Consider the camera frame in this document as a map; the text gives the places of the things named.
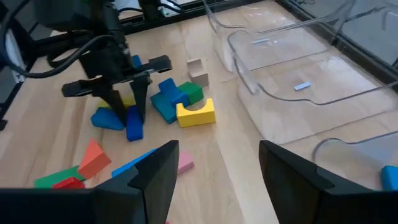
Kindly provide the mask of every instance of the green rectangular block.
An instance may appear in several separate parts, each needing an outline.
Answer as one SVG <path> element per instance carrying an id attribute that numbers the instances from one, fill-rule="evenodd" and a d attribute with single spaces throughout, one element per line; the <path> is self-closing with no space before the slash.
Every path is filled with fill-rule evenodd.
<path id="1" fill-rule="evenodd" d="M 203 99 L 203 90 L 200 85 L 185 82 L 184 84 L 180 85 L 178 89 L 188 95 L 191 105 Z"/>
<path id="2" fill-rule="evenodd" d="M 76 179 L 83 181 L 85 178 L 77 172 L 79 166 L 74 166 L 70 169 L 66 169 L 54 174 L 50 174 L 46 177 L 35 179 L 33 185 L 35 188 L 52 188 L 54 184 L 57 184 L 69 177 L 76 177 Z"/>

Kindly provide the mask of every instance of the wooden table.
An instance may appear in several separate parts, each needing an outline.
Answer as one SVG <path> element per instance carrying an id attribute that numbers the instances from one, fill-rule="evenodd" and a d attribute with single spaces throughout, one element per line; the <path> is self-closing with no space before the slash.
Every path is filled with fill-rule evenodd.
<path id="1" fill-rule="evenodd" d="M 143 63 L 166 54 L 173 70 L 152 74 L 148 95 L 159 92 L 157 84 L 172 77 L 176 84 L 189 81 L 186 61 L 206 57 L 210 86 L 205 98 L 215 102 L 214 124 L 180 128 L 167 124 L 147 100 L 144 139 L 126 140 L 125 131 L 92 126 L 90 117 L 98 98 L 64 98 L 61 86 L 85 79 L 78 62 L 62 74 L 43 80 L 27 79 L 9 108 L 6 129 L 0 134 L 0 186 L 31 187 L 43 175 L 78 165 L 90 138 L 96 139 L 112 160 L 98 175 L 86 181 L 96 186 L 111 171 L 171 139 L 189 151 L 196 167 L 180 176 L 175 186 L 168 220 L 173 223 L 258 224 L 277 223 L 261 177 L 258 145 L 261 136 L 236 94 L 237 78 L 225 71 L 211 46 L 211 29 L 205 16 L 126 36 L 131 53 Z M 38 59 L 33 71 L 50 67 Z M 128 84 L 115 86 L 130 95 Z M 307 159 L 325 138 L 358 141 L 398 130 L 397 111 L 381 113 L 284 145 Z"/>

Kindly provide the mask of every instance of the yellow arch block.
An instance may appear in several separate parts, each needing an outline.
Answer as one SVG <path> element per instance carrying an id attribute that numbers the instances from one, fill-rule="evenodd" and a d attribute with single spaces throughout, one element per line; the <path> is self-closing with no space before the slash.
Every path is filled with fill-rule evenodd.
<path id="1" fill-rule="evenodd" d="M 206 105 L 200 110 L 186 110 L 182 103 L 177 104 L 176 108 L 177 119 L 181 128 L 216 122 L 214 103 L 211 98 L 206 100 Z"/>

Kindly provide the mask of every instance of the wooden block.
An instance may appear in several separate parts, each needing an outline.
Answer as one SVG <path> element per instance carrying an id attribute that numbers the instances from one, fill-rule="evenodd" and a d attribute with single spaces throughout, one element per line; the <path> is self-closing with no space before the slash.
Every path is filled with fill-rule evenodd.
<path id="1" fill-rule="evenodd" d="M 187 94 L 181 92 L 176 86 L 172 78 L 168 78 L 159 83 L 160 94 L 166 96 L 175 107 L 177 103 L 183 103 L 184 106 L 189 106 L 189 97 Z"/>
<path id="2" fill-rule="evenodd" d="M 100 148 L 94 139 L 90 139 L 78 172 L 86 179 L 90 179 L 110 163 L 111 160 L 102 148 Z"/>
<path id="3" fill-rule="evenodd" d="M 111 109 L 98 108 L 91 117 L 94 127 L 123 131 L 124 125 Z"/>
<path id="4" fill-rule="evenodd" d="M 180 85 L 178 89 L 188 95 L 191 105 L 203 99 L 203 90 L 200 85 L 185 82 L 184 84 Z"/>
<path id="5" fill-rule="evenodd" d="M 206 105 L 196 111 L 186 110 L 181 103 L 177 104 L 177 119 L 182 128 L 216 122 L 213 99 L 207 99 Z"/>
<path id="6" fill-rule="evenodd" d="M 398 190 L 398 167 L 385 166 L 381 170 L 383 190 Z"/>
<path id="7" fill-rule="evenodd" d="M 138 55 L 133 55 L 131 57 L 131 62 L 134 68 L 140 67 L 142 65 L 141 59 L 139 58 Z"/>
<path id="8" fill-rule="evenodd" d="M 180 175 L 194 167 L 192 156 L 188 152 L 180 152 L 180 158 L 178 159 L 178 171 Z"/>
<path id="9" fill-rule="evenodd" d="M 52 186 L 53 189 L 85 189 L 86 186 L 76 177 L 69 177 L 66 180 L 63 180 L 57 184 Z"/>
<path id="10" fill-rule="evenodd" d="M 203 65 L 204 60 L 202 58 L 187 61 L 188 72 L 192 82 L 205 87 L 209 85 L 209 77 Z"/>
<path id="11" fill-rule="evenodd" d="M 175 108 L 171 101 L 164 95 L 157 93 L 150 98 L 156 110 L 162 115 L 168 124 L 177 120 Z"/>
<path id="12" fill-rule="evenodd" d="M 121 167 L 117 168 L 116 170 L 112 171 L 112 177 L 116 177 L 117 175 L 121 174 L 122 172 L 130 169 L 130 167 L 136 165 L 137 162 L 145 159 L 145 157 L 147 157 L 149 154 L 151 154 L 155 150 L 156 149 L 153 149 L 153 150 L 145 153 L 144 155 L 138 157 L 137 159 L 134 159 L 133 161 L 131 161 L 131 162 L 127 163 L 127 164 L 124 164 L 123 166 L 121 166 Z"/>
<path id="13" fill-rule="evenodd" d="M 127 110 L 126 136 L 129 141 L 144 138 L 144 124 L 139 117 L 138 106 L 131 106 Z"/>
<path id="14" fill-rule="evenodd" d="M 136 99 L 134 99 L 133 96 L 122 97 L 122 101 L 123 101 L 123 105 L 125 108 L 129 108 L 130 106 L 134 106 L 136 104 Z M 99 101 L 98 107 L 105 108 L 105 109 L 112 109 L 111 106 L 104 100 Z"/>
<path id="15" fill-rule="evenodd" d="M 69 177 L 75 177 L 78 180 L 84 180 L 85 178 L 78 173 L 78 166 L 66 169 L 54 174 L 48 175 L 34 180 L 33 184 L 35 188 L 52 188 L 54 184 L 57 184 Z"/>

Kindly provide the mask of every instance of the clear plastic bin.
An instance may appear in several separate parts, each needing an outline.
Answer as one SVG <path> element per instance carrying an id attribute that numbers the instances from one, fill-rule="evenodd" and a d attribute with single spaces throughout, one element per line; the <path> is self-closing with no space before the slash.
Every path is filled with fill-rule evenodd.
<path id="1" fill-rule="evenodd" d="M 265 139 L 284 144 L 397 108 L 391 87 L 398 82 L 382 85 L 331 47 L 336 33 L 324 39 L 313 31 L 338 22 L 327 17 L 228 37 L 239 98 Z M 311 86 L 295 90 L 305 82 Z"/>
<path id="2" fill-rule="evenodd" d="M 245 30 L 250 34 L 263 34 L 264 30 L 300 23 L 291 12 L 285 10 L 276 0 L 203 1 L 205 2 L 210 25 L 214 30 L 214 33 L 212 33 L 213 47 L 223 62 L 225 69 L 230 72 L 232 72 L 233 62 L 227 38 L 231 33 L 237 30 Z M 292 0 L 285 1 L 298 4 Z M 226 4 L 240 7 L 223 11 Z M 353 4 L 354 0 L 333 1 L 333 4 L 330 4 L 327 10 L 318 13 L 317 19 L 313 22 L 337 20 L 338 22 L 336 22 L 334 27 L 339 30 L 343 24 L 343 18 L 348 17 Z M 250 70 L 255 68 L 258 67 L 248 65 Z"/>
<path id="3" fill-rule="evenodd" d="M 382 190 L 380 171 L 398 165 L 398 132 L 344 142 L 326 139 L 314 149 L 312 160 L 322 168 L 374 190 Z"/>

